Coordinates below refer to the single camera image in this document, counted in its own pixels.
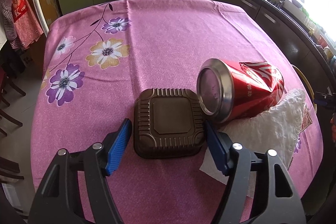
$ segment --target white paper towel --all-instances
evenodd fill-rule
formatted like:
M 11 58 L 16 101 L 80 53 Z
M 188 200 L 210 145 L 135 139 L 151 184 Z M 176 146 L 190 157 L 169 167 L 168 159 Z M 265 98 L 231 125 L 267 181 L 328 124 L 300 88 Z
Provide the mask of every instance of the white paper towel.
M 286 167 L 289 166 L 302 126 L 305 91 L 293 89 L 275 106 L 249 119 L 233 120 L 219 131 L 229 135 L 235 143 L 241 143 L 250 151 L 265 153 L 277 151 Z M 228 177 L 218 171 L 207 148 L 200 170 L 227 184 Z M 255 172 L 250 172 L 247 196 L 253 198 Z

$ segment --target dark leaf stem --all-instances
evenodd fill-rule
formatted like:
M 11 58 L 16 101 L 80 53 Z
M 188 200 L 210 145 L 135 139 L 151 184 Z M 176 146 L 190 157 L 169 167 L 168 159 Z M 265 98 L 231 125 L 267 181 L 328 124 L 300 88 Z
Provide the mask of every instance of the dark leaf stem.
M 99 19 L 98 19 L 98 20 L 96 20 L 95 22 L 93 22 L 93 23 L 92 23 L 90 26 L 92 26 L 92 25 L 96 24 L 98 21 L 99 21 Z
M 70 54 L 70 58 L 69 58 L 69 60 L 68 60 L 67 66 L 69 65 L 69 62 L 70 62 L 71 57 L 72 57 L 72 53 Z
M 103 40 L 103 38 L 101 37 L 101 35 L 95 30 L 95 32 L 100 36 L 100 39 L 102 40 L 102 41 L 104 41 Z
M 55 67 L 53 67 L 49 72 L 52 72 L 58 65 L 60 65 L 64 60 L 66 60 L 66 59 L 70 56 L 70 58 L 69 58 L 69 60 L 68 60 L 68 64 L 69 64 L 73 52 L 74 52 L 75 50 L 77 50 L 77 49 L 78 49 L 78 48 L 79 48 L 79 47 L 80 47 L 80 46 L 81 46 L 81 45 L 82 45 L 82 44 L 83 44 L 83 43 L 90 37 L 90 35 L 91 35 L 93 32 L 96 32 L 96 33 L 100 36 L 101 40 L 103 40 L 103 38 L 101 37 L 101 35 L 96 31 L 96 28 L 99 26 L 101 20 L 104 20 L 104 21 L 105 21 L 105 19 L 103 18 L 103 16 L 104 16 L 104 13 L 105 13 L 105 10 L 106 10 L 107 5 L 110 5 L 110 4 L 106 4 L 106 6 L 105 6 L 105 8 L 104 8 L 104 11 L 103 11 L 103 14 L 101 15 L 101 18 L 92 24 L 92 25 L 94 25 L 94 24 L 96 24 L 96 23 L 99 21 L 99 23 L 98 23 L 97 26 L 93 29 L 93 31 L 90 32 L 89 34 L 87 34 L 86 36 L 84 36 L 84 37 L 86 37 L 86 38 L 83 40 L 83 42 L 80 43 L 79 46 L 78 46 L 77 48 L 75 48 L 70 54 L 68 54 L 68 56 L 67 56 L 66 58 L 64 58 L 64 59 L 63 59 L 60 63 L 58 63 Z
M 81 39 L 83 39 L 84 37 L 81 37 L 80 39 L 77 39 L 76 41 L 74 41 L 74 43 L 77 42 L 77 41 L 79 41 L 79 40 L 81 40 Z

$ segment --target table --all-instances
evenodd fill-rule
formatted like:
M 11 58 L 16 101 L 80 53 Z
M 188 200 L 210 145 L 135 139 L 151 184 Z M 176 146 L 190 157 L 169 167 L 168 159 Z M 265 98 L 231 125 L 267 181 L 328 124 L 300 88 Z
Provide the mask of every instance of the table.
M 210 0 L 120 0 L 56 20 L 48 34 L 45 77 L 31 132 L 31 167 L 38 187 L 58 149 L 85 150 L 133 120 L 134 102 L 148 88 L 196 90 L 208 58 L 268 61 L 283 74 L 284 94 L 304 89 L 274 42 L 239 7 Z M 322 159 L 320 127 L 300 135 L 289 173 L 303 196 Z M 195 156 L 145 160 L 132 138 L 108 184 L 126 224 L 210 223 L 225 186 L 199 170 Z M 83 174 L 80 187 L 85 184 Z M 93 220 L 81 191 L 85 216 Z M 248 218 L 247 198 L 242 219 Z

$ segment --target red soda can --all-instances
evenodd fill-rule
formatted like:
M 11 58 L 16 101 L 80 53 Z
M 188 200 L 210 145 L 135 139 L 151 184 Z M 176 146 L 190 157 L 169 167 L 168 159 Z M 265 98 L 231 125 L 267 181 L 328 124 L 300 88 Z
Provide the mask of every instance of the red soda can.
M 215 123 L 254 117 L 276 105 L 283 94 L 280 71 L 267 62 L 232 62 L 211 58 L 197 77 L 202 110 Z

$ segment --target purple flower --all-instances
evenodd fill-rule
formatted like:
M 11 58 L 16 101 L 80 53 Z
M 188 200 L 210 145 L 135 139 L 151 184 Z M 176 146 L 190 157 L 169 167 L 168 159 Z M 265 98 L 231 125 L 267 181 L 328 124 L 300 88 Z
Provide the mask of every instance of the purple flower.
M 64 70 L 59 69 L 50 78 L 51 87 L 46 92 L 48 102 L 51 104 L 57 100 L 58 106 L 71 102 L 74 98 L 73 91 L 83 85 L 84 74 L 85 72 L 79 70 L 79 65 L 68 64 Z
M 115 19 L 110 19 L 109 23 L 103 25 L 102 30 L 106 30 L 105 33 L 117 33 L 118 31 L 126 31 L 126 29 L 131 26 L 129 23 L 131 21 L 126 18 L 117 17 Z
M 295 145 L 294 153 L 299 152 L 300 149 L 301 149 L 301 140 L 300 140 L 300 135 L 299 135 L 296 145 Z

